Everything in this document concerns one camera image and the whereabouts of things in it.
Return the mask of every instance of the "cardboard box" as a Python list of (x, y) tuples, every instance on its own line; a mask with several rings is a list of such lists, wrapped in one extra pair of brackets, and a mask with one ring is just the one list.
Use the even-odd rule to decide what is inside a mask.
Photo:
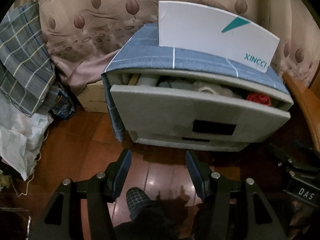
[(86, 111), (108, 112), (102, 80), (88, 84), (77, 98)]

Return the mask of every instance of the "white card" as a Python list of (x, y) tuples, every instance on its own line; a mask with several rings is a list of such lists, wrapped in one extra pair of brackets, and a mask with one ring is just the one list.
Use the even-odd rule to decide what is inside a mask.
[(159, 1), (159, 46), (206, 52), (265, 73), (279, 40), (256, 23), (221, 9)]

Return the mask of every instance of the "black pants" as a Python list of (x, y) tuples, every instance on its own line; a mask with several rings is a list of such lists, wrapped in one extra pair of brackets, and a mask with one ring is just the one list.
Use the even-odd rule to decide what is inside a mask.
[(118, 240), (177, 240), (173, 223), (160, 207), (143, 208), (131, 222), (115, 227)]

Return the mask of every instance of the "red cloth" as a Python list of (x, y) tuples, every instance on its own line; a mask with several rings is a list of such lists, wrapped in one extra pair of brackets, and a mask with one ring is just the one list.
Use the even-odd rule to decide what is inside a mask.
[(249, 94), (246, 99), (265, 106), (271, 106), (270, 97), (260, 93)]

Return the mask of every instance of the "teal triangle logo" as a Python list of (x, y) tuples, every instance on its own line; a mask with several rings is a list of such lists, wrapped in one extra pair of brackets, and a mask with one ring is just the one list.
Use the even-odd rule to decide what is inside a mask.
[(235, 29), (235, 28), (237, 28), (237, 27), (240, 27), (240, 26), (242, 26), (242, 25), (246, 25), (246, 24), (248, 24), (248, 23), (250, 23), (250, 22), (247, 21), (247, 20), (244, 20), (244, 19), (242, 19), (242, 18), (240, 18), (240, 17), (237, 17), (237, 18), (234, 19), (231, 23), (229, 23), (227, 27), (225, 27), (225, 28), (222, 30), (222, 33), (225, 33), (225, 32), (227, 32), (227, 31), (230, 31), (230, 30)]

